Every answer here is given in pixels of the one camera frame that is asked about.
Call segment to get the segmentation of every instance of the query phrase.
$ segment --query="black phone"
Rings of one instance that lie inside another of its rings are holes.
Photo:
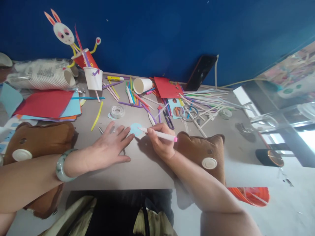
[[[216,56],[203,55],[199,58],[197,65],[191,74],[184,90],[197,91],[204,79],[207,77],[209,71],[217,61]]]

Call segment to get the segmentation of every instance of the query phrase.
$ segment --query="blue wall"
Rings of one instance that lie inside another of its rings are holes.
[[[91,0],[0,2],[0,51],[13,60],[72,56],[44,11],[54,9],[83,47],[102,43],[103,71],[187,81],[202,54],[220,54],[218,85],[254,78],[311,43],[315,1]],[[213,70],[205,84],[214,84]]]

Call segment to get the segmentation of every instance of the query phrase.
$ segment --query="red paper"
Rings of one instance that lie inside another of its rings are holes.
[[[74,91],[44,90],[33,93],[14,114],[58,118],[66,109]]]
[[[154,82],[161,98],[180,98],[179,94],[184,94],[181,86],[179,83],[176,85],[170,84],[169,81],[168,78],[154,77]]]

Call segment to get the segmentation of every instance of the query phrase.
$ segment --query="paper rabbit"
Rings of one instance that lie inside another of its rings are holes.
[[[52,11],[52,15],[54,16],[57,22],[55,22],[55,20],[47,12],[44,11],[44,13],[47,19],[49,20],[49,22],[53,25],[53,31],[55,35],[61,42],[63,42],[64,44],[70,45],[73,50],[74,56],[76,56],[76,51],[79,52],[80,48],[74,42],[75,38],[72,31],[65,24],[61,23],[59,16],[53,9],[51,9],[51,11]],[[101,38],[97,37],[95,41],[94,49],[93,51],[90,51],[91,54],[96,51],[96,48],[98,45],[100,45],[100,43],[101,43]],[[75,65],[75,61],[73,61],[72,64],[69,65],[68,67],[73,67],[74,65]]]

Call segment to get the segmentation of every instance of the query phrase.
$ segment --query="rabbit cup craft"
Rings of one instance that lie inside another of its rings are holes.
[[[56,19],[56,22],[47,12],[44,11],[44,13],[46,17],[48,18],[49,22],[53,25],[53,31],[55,35],[61,42],[63,42],[64,44],[70,45],[73,50],[73,57],[71,57],[73,62],[71,65],[68,65],[68,67],[73,67],[75,63],[77,63],[81,68],[88,66],[86,65],[85,60],[83,58],[84,56],[83,54],[86,54],[88,63],[91,65],[91,67],[98,68],[91,54],[94,53],[96,51],[97,46],[100,45],[101,38],[100,37],[96,38],[94,49],[92,51],[89,51],[88,49],[84,49],[85,53],[82,52],[80,43],[79,43],[80,48],[75,44],[74,42],[75,37],[72,31],[69,29],[69,27],[61,23],[59,16],[53,9],[51,9],[51,11],[52,11],[53,17]]]

